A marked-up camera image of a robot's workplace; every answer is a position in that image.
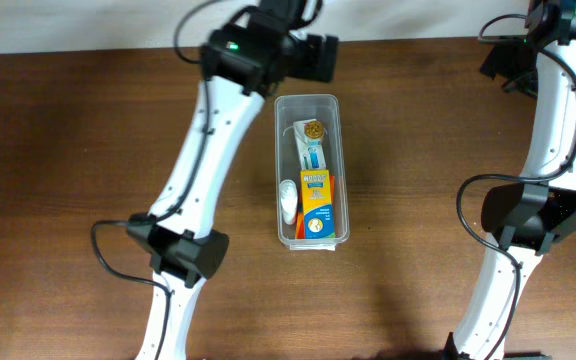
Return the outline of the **small gold-lid jar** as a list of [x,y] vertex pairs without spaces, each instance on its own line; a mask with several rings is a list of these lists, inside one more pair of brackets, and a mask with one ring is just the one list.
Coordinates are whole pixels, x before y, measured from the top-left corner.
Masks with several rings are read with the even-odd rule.
[[325,127],[318,120],[311,120],[304,124],[304,135],[309,141],[320,141],[325,135]]

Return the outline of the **white Panadol box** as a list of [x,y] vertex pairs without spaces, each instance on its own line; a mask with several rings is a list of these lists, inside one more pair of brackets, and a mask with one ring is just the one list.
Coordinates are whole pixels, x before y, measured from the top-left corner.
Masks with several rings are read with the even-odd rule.
[[327,168],[323,151],[325,135],[320,141],[309,141],[304,135],[304,124],[311,120],[313,119],[293,123],[298,159],[301,169],[304,171],[325,170]]

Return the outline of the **white lotion bottle clear cap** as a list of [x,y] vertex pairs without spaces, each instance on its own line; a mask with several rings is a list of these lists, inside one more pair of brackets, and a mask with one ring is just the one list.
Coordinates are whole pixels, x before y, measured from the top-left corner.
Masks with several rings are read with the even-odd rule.
[[283,180],[279,186],[279,205],[283,222],[293,225],[297,217],[298,190],[294,181]]

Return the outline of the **yellow Woods medicine box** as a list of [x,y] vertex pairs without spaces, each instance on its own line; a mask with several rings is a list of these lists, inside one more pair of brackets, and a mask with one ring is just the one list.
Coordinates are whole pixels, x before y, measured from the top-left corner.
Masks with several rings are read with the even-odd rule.
[[300,172],[305,239],[335,237],[335,216],[328,170]]

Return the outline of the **orange medicine box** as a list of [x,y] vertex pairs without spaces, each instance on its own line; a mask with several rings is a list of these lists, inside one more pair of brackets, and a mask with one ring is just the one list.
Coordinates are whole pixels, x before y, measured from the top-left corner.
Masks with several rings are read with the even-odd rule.
[[[331,177],[331,194],[335,194],[335,176]],[[297,206],[297,216],[296,216],[296,233],[295,238],[298,240],[305,239],[305,227],[304,227],[304,214],[302,203],[298,202]]]

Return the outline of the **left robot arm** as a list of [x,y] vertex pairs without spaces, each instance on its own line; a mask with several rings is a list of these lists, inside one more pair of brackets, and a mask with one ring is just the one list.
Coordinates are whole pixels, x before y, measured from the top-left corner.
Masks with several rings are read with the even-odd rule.
[[150,255],[152,306],[141,359],[183,359],[199,293],[229,238],[214,228],[219,194],[244,135],[285,78],[329,82],[339,40],[297,36],[311,24],[306,0],[261,0],[215,29],[195,60],[196,108],[172,173],[127,233]]

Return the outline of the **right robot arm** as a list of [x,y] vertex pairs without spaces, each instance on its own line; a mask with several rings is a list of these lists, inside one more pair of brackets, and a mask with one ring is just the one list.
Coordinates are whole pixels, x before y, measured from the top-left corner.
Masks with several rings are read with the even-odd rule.
[[465,316],[443,359],[501,359],[532,272],[552,246],[576,231],[576,0],[532,1],[523,36],[478,36],[492,50],[480,71],[505,78],[506,92],[536,99],[528,156],[517,176],[494,175],[486,194],[484,261]]

